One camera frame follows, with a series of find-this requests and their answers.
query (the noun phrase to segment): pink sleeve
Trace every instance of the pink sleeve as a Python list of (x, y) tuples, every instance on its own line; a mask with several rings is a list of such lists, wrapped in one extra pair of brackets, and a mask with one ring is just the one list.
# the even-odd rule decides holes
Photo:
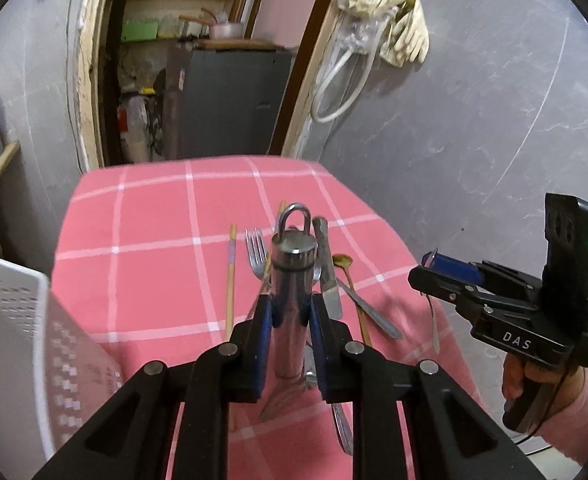
[(538, 434), (565, 456), (585, 464), (588, 459), (588, 369), (579, 398), (543, 424)]

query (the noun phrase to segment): gray wall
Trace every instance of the gray wall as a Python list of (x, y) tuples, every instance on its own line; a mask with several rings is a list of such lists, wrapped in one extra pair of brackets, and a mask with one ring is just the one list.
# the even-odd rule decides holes
[(21, 151), (0, 181), (8, 259), (50, 272), (80, 179), (72, 89), (80, 0), (10, 0), (0, 12), (0, 124)]
[[(424, 65), (381, 63), (329, 137), (312, 127), (304, 157), (386, 218), (415, 256), (438, 246), (540, 275), (545, 193), (588, 200), (588, 25), (570, 0), (422, 2)], [(498, 416), (501, 354), (446, 309)]]

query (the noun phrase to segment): gold spoon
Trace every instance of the gold spoon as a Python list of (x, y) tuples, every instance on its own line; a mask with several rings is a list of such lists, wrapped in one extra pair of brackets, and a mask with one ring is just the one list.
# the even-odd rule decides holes
[[(343, 269), (347, 277), (347, 283), (349, 283), (349, 288), (355, 290), (354, 282), (349, 275), (349, 266), (354, 263), (354, 259), (348, 254), (335, 254), (331, 259), (336, 267)], [(358, 306), (356, 307), (356, 312), (359, 315), (360, 336), (363, 338), (363, 343), (367, 346), (372, 346), (372, 339), (369, 337), (369, 329), (367, 328), (367, 315)]]

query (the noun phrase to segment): person's arm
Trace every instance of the person's arm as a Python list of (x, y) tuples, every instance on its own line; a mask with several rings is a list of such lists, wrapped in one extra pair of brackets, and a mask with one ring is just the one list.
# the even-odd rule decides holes
[[(507, 355), (503, 372), (503, 395), (515, 399), (522, 394), (522, 380), (557, 384), (561, 375), (541, 370)], [(588, 459), (588, 369), (578, 368), (565, 379), (554, 405), (551, 418), (538, 434), (565, 456), (583, 465)]]

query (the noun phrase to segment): human hand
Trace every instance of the human hand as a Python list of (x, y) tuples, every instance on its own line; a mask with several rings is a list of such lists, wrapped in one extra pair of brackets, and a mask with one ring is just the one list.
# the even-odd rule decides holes
[[(523, 393), (523, 378), (528, 378), (536, 383), (558, 384), (562, 376), (563, 371), (543, 370), (533, 363), (525, 363), (518, 357), (507, 354), (503, 362), (503, 397), (507, 400), (520, 397)], [(557, 414), (578, 399), (584, 384), (585, 368), (573, 366), (556, 394), (548, 416)]]

